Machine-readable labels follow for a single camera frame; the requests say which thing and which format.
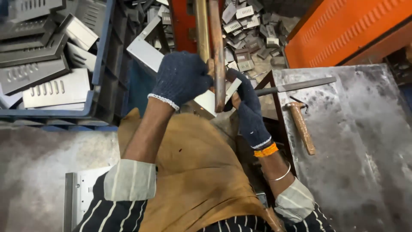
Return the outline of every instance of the metal table surface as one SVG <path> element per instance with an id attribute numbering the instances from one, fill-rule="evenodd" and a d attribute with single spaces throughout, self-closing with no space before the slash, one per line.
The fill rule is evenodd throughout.
<path id="1" fill-rule="evenodd" d="M 412 231 L 411 117 L 386 65 L 272 74 L 272 85 L 337 77 L 335 83 L 274 94 L 296 175 L 336 231 Z M 294 101 L 290 96 L 309 105 L 304 119 L 314 156 L 284 107 Z"/>

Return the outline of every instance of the knitted glove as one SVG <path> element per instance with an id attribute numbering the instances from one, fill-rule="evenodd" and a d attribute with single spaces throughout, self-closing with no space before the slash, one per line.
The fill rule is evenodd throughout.
<path id="1" fill-rule="evenodd" d="M 156 85 L 147 97 L 155 97 L 178 110 L 212 86 L 207 65 L 198 54 L 173 52 L 163 57 Z"/>
<path id="2" fill-rule="evenodd" d="M 242 100 L 238 107 L 239 129 L 249 145 L 253 149 L 258 150 L 272 139 L 272 136 L 266 130 L 265 124 L 263 123 L 259 98 L 250 80 L 243 74 L 234 69 L 229 69 L 227 72 L 235 72 L 236 77 L 242 81 L 242 84 L 240 84 L 237 89 L 239 97 Z"/>

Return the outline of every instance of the worker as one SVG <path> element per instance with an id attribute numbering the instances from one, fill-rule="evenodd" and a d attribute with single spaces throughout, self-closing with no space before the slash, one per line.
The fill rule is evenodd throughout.
<path id="1" fill-rule="evenodd" d="M 273 218 L 219 132 L 206 119 L 175 113 L 212 86 L 207 71 L 197 54 L 164 56 L 143 118 L 135 108 L 121 121 L 121 159 L 97 178 L 93 200 L 74 231 L 271 231 Z M 229 72 L 242 81 L 232 98 L 240 132 L 259 157 L 284 229 L 334 231 L 279 154 L 252 85 L 243 74 Z"/>

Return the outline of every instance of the wooden hammer handle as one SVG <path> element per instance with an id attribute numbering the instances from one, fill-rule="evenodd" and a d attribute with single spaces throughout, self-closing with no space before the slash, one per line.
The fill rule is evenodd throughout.
<path id="1" fill-rule="evenodd" d="M 292 112 L 293 120 L 295 121 L 297 130 L 299 131 L 300 137 L 303 140 L 303 144 L 305 145 L 306 150 L 308 151 L 309 155 L 314 155 L 316 153 L 316 149 L 313 145 L 312 138 L 310 137 L 305 124 L 305 120 L 303 119 L 303 115 L 300 110 L 304 106 L 305 104 L 300 102 L 290 102 L 286 104 L 286 107 L 290 108 L 290 111 Z"/>

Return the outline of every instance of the brown apron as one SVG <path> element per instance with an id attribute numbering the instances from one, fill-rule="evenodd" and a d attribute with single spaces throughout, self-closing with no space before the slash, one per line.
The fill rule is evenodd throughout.
<path id="1" fill-rule="evenodd" d="M 137 108 L 120 123 L 120 154 L 141 119 Z M 157 190 L 139 232 L 195 232 L 240 215 L 267 214 L 235 153 L 208 120 L 174 115 L 157 154 Z"/>

